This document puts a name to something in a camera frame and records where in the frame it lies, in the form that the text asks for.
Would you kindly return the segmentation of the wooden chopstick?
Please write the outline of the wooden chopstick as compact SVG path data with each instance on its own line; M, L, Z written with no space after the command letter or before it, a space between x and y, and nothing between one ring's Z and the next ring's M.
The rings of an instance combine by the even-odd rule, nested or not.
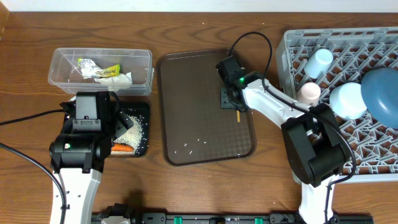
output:
M240 112L237 110L236 111L236 115L237 115L237 122L240 123L241 119L240 119Z

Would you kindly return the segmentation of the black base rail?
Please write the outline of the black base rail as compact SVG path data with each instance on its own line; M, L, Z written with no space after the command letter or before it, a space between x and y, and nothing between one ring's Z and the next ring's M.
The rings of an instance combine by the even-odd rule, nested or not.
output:
M116 203L105 212L93 214L91 224L305 224L299 214L271 213L268 215L187 215L169 213L139 213L126 204Z

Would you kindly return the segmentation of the foil snack wrapper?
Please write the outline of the foil snack wrapper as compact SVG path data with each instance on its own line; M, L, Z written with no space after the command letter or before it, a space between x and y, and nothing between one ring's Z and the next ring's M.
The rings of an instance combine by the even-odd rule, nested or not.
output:
M79 58L77 64L80 68L81 75L84 79L87 78L99 78L95 75L95 71L101 70L102 68L97 66L97 64L88 58Z

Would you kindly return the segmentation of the white napkin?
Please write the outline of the white napkin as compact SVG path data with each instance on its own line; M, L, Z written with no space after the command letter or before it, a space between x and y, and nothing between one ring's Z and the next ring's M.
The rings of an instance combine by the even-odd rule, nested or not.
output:
M95 82L106 85L109 91L117 92L120 89L125 89L132 85L132 73L120 73L118 76L110 78L95 78Z

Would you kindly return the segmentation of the light blue cup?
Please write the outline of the light blue cup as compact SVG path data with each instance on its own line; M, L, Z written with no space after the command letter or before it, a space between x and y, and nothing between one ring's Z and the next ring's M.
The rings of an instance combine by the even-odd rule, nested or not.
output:
M328 49L318 49L307 61L304 72L312 79L317 79L327 72L333 62L333 54Z

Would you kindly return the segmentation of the yellow green wrapper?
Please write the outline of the yellow green wrapper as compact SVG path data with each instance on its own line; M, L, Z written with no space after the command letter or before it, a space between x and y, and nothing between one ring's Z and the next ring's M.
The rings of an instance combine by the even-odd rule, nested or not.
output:
M100 78L116 77L120 74L120 64L95 71L95 75Z

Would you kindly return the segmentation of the light blue small bowl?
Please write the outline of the light blue small bowl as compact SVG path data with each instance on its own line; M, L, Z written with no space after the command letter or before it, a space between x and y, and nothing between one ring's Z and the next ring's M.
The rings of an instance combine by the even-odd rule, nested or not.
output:
M330 93L330 107L343 119L358 119L367 111L359 83L345 83Z

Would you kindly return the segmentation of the brown serving tray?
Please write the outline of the brown serving tray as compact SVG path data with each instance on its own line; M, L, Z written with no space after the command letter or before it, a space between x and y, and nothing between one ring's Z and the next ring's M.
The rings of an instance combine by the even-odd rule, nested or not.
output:
M186 166L237 159L256 149L250 112L220 107L223 82L216 64L227 49L161 56L156 65L162 143L169 164Z

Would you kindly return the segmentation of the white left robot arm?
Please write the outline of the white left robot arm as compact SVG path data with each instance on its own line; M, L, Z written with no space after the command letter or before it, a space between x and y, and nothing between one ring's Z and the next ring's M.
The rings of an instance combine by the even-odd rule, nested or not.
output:
M53 183L51 223L90 223L104 161L114 140L134 123L113 91L78 92L63 102L60 134L49 147Z

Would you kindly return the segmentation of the orange carrot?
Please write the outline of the orange carrot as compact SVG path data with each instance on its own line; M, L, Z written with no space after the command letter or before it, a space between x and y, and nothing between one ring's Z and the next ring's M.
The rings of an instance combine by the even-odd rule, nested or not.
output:
M133 152L134 148L124 144L115 143L111 148L112 152Z

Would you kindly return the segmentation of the grey dishwasher rack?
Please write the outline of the grey dishwasher rack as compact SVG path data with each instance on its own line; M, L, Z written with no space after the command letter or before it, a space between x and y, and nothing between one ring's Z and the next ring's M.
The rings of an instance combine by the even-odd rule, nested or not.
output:
M397 68L397 28L362 27L345 29L288 30L275 56L279 86L292 98L310 82L304 67L319 49L328 49L333 62L321 77L322 103L329 102L333 89L348 82L360 83L376 68ZM397 129L390 128L365 112L358 119L336 117L345 139L353 148L357 170L351 183L397 181Z

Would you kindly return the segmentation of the pink cup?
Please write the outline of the pink cup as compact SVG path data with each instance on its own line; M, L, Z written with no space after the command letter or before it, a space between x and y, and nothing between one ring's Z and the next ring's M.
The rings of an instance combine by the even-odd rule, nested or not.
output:
M321 94L320 87L314 82L304 84L297 92L297 100L301 103L316 106Z

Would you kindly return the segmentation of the clear plastic bin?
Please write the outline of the clear plastic bin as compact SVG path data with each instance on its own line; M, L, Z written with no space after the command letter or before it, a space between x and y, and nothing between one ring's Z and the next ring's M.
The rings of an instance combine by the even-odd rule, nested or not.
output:
M152 92L152 52L144 49L58 48L48 82L68 94L113 91L119 96Z

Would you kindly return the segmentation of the dark blue bowl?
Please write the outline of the dark blue bowl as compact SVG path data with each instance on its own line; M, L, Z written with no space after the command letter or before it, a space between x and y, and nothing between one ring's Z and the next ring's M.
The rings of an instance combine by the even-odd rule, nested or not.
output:
M361 94L373 118L397 129L397 70L377 68L369 71L362 79Z

